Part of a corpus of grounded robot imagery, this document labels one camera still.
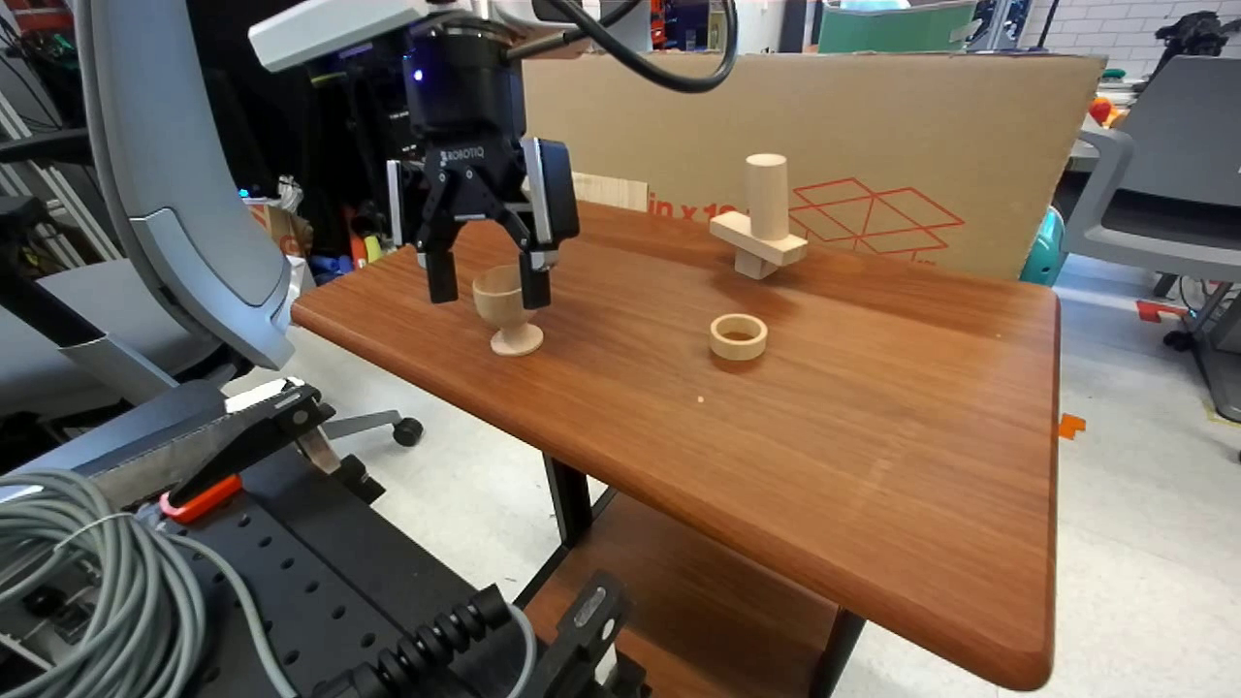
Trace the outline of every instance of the chair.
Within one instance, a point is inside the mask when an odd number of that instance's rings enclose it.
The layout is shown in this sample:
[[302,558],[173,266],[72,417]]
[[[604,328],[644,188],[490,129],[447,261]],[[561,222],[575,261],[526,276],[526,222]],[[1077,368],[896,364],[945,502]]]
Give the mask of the chair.
[[[1125,133],[1083,133],[1097,161],[1066,249],[1159,276],[1241,278],[1241,63],[1171,57]],[[1212,407],[1241,417],[1241,301],[1196,328]]]
[[[94,172],[128,261],[44,278],[102,336],[58,347],[31,334],[40,319],[0,314],[2,407],[142,403],[218,347],[280,368],[292,355],[288,261],[238,196],[185,2],[81,0],[72,22]],[[419,422],[397,411],[331,435],[376,422],[393,422],[397,440],[419,439]]]
[[963,53],[975,32],[969,2],[922,2],[891,11],[822,6],[822,53]]

